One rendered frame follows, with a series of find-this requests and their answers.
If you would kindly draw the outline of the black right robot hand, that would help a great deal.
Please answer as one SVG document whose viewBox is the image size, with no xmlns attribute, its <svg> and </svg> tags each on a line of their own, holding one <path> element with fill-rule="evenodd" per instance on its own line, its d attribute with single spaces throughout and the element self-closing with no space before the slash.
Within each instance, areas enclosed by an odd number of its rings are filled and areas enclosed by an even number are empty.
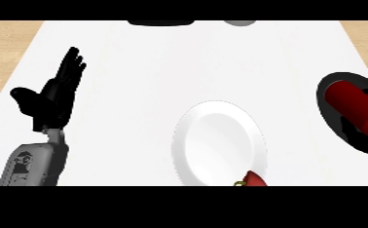
<svg viewBox="0 0 368 228">
<path fill-rule="evenodd" d="M 360 149 L 368 149 L 368 135 L 358 130 L 345 117 L 342 117 L 342 132 L 346 135 L 348 143 Z"/>
</svg>

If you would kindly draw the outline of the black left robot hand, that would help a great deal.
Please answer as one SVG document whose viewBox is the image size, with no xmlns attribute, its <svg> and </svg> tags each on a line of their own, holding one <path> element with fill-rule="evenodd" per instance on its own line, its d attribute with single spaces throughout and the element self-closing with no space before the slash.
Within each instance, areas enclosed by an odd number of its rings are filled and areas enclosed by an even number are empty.
<svg viewBox="0 0 368 228">
<path fill-rule="evenodd" d="M 37 93 L 24 87 L 11 90 L 21 112 L 33 118 L 33 130 L 39 133 L 49 129 L 61 130 L 70 123 L 85 68 L 79 48 L 71 47 L 57 76 L 46 82 L 42 91 Z"/>
</svg>

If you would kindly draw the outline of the dark red can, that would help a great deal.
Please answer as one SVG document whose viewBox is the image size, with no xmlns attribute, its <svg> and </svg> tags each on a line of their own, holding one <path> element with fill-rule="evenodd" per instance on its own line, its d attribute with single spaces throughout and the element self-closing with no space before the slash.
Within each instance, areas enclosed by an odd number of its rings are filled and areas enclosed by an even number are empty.
<svg viewBox="0 0 368 228">
<path fill-rule="evenodd" d="M 368 135 L 368 95 L 348 81 L 334 82 L 326 90 L 326 100 L 352 125 Z"/>
</svg>

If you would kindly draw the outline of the black round pan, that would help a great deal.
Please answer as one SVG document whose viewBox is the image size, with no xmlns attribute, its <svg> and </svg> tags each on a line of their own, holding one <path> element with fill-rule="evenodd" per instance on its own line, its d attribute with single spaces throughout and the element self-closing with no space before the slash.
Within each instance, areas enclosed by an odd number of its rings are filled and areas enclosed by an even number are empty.
<svg viewBox="0 0 368 228">
<path fill-rule="evenodd" d="M 348 143 L 346 135 L 342 132 L 343 115 L 339 113 L 339 111 L 334 109 L 334 107 L 330 105 L 330 103 L 326 100 L 326 90 L 329 89 L 330 85 L 340 80 L 351 82 L 368 95 L 368 77 L 351 72 L 334 72 L 323 78 L 317 88 L 317 102 L 318 102 L 321 115 L 333 132 L 340 137 L 340 139 Z M 358 147 L 354 148 L 358 151 L 368 154 L 368 149 L 360 149 Z"/>
</svg>

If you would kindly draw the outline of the white oval plate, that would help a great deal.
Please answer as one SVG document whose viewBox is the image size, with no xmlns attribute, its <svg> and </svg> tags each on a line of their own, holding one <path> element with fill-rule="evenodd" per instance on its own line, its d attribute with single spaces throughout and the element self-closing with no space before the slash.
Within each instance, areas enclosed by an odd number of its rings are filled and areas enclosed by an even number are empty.
<svg viewBox="0 0 368 228">
<path fill-rule="evenodd" d="M 179 178 L 190 186 L 235 186 L 249 171 L 265 180 L 266 143 L 246 111 L 225 101 L 206 101 L 184 114 L 173 137 Z"/>
</svg>

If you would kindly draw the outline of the red pepper with green stem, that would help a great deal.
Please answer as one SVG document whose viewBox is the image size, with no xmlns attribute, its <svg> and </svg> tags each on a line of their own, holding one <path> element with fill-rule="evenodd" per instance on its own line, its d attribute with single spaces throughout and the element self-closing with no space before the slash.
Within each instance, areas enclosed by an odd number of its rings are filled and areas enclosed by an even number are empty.
<svg viewBox="0 0 368 228">
<path fill-rule="evenodd" d="M 235 186 L 266 186 L 266 182 L 256 172 L 249 171 L 243 180 L 235 182 Z"/>
</svg>

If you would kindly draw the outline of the black flat object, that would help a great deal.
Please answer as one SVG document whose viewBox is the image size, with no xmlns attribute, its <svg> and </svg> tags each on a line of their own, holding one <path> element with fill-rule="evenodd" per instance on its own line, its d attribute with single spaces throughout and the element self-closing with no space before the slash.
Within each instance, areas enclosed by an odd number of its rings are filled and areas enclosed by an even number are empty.
<svg viewBox="0 0 368 228">
<path fill-rule="evenodd" d="M 182 26 L 191 25 L 194 20 L 129 20 L 129 23 L 141 26 Z"/>
</svg>

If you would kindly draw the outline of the grey rounded object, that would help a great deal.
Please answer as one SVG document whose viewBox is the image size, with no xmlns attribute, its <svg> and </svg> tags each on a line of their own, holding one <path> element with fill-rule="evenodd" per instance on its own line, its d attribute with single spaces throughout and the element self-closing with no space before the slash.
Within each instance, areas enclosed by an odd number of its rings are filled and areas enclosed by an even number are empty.
<svg viewBox="0 0 368 228">
<path fill-rule="evenodd" d="M 256 20 L 225 20 L 225 22 L 232 26 L 250 26 Z"/>
</svg>

